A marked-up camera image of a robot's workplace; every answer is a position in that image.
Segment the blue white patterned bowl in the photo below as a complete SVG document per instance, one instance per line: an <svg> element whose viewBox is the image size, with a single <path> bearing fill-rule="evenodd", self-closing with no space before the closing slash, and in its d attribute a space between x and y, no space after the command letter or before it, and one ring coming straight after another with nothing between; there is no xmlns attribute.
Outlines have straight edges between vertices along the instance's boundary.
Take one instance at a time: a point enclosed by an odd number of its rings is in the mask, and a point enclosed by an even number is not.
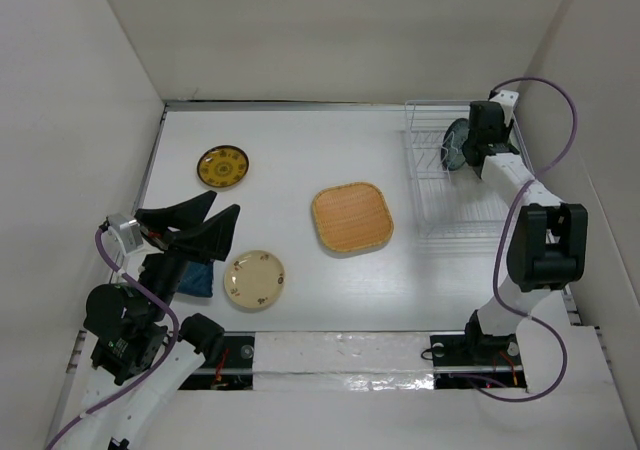
<svg viewBox="0 0 640 450"><path fill-rule="evenodd" d="M451 172L461 169L466 164L463 146L468 139L469 120L456 119L446 130L440 149L441 165Z"/></svg>

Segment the cream floral round plate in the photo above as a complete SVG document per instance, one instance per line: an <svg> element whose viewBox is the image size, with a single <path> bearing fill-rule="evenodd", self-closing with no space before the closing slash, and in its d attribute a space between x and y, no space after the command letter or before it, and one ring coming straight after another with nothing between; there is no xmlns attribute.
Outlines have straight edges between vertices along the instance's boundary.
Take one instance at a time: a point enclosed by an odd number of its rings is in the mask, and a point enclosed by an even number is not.
<svg viewBox="0 0 640 450"><path fill-rule="evenodd" d="M286 281L282 262L265 250L235 257L224 273L223 285L230 301L245 310L261 310L280 297Z"/></svg>

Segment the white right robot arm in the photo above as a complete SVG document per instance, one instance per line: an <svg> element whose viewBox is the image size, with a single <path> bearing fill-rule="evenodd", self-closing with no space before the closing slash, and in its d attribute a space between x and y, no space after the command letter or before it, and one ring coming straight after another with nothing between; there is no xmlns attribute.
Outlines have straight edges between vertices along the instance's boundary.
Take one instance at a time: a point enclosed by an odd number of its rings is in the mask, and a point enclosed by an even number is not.
<svg viewBox="0 0 640 450"><path fill-rule="evenodd" d="M484 363L516 342L516 329L552 291L582 278L588 211L549 191L510 143L511 125L496 101L470 104L463 144L466 163L509 206L496 254L507 276L494 274L494 295L465 326L462 351Z"/></svg>

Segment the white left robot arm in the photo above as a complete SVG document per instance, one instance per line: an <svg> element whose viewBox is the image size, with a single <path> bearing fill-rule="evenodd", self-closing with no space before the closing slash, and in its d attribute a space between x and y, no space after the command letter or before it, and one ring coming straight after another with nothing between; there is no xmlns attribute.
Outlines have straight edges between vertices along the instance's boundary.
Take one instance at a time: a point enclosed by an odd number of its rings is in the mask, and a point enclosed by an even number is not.
<svg viewBox="0 0 640 450"><path fill-rule="evenodd" d="M212 282L213 264L231 250L240 207L209 213L205 191L131 216L112 214L94 235L116 281L93 288L84 329L96 339L82 409L48 443L50 449L136 449L159 411L199 367L223 355L222 326L171 308L190 268Z"/></svg>

